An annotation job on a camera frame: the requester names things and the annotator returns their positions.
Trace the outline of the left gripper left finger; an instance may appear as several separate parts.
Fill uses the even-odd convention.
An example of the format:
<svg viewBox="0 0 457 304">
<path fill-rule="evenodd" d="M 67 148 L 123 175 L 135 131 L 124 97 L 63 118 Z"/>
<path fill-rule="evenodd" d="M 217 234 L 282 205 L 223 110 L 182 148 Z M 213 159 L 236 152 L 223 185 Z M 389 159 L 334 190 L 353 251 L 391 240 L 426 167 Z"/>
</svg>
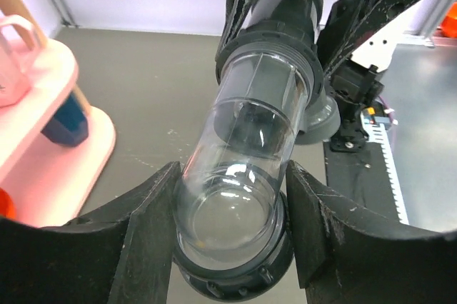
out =
<svg viewBox="0 0 457 304">
<path fill-rule="evenodd" d="M 1 219 L 3 303 L 165 303 L 177 162 L 62 226 Z"/>
</svg>

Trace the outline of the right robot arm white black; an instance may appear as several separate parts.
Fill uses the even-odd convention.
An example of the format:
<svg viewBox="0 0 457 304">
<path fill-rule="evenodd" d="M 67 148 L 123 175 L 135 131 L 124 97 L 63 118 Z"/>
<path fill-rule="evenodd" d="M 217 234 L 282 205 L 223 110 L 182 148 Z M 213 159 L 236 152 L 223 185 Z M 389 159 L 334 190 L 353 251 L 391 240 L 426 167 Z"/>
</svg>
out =
<svg viewBox="0 0 457 304">
<path fill-rule="evenodd" d="M 226 0 L 216 78 L 252 56 L 276 56 L 306 100 L 291 119 L 301 145 L 329 139 L 338 153 L 362 149 L 360 113 L 383 90 L 380 68 L 352 60 L 354 51 L 420 0 Z"/>
</svg>

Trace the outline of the grey pvc tee fitting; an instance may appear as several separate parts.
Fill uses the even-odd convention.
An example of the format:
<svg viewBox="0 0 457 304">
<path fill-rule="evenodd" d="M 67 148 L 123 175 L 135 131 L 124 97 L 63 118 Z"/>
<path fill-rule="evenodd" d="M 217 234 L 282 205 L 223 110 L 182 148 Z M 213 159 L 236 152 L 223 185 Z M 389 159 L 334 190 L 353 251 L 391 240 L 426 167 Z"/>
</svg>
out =
<svg viewBox="0 0 457 304">
<path fill-rule="evenodd" d="M 327 95 L 321 62 L 318 59 L 318 25 L 323 0 L 253 0 L 249 30 L 272 31 L 299 52 L 311 68 L 309 100 L 298 126 L 298 145 L 311 145 L 329 139 L 340 125 L 334 99 Z"/>
</svg>

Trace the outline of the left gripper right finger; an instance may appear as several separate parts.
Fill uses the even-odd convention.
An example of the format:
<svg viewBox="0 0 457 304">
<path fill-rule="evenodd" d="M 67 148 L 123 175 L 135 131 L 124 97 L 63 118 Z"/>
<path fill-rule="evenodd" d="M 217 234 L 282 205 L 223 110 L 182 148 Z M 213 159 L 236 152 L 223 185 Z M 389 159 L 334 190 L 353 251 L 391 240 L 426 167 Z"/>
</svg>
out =
<svg viewBox="0 0 457 304">
<path fill-rule="evenodd" d="M 309 303 L 454 303 L 456 233 L 408 226 L 290 161 L 286 190 L 298 283 Z"/>
</svg>

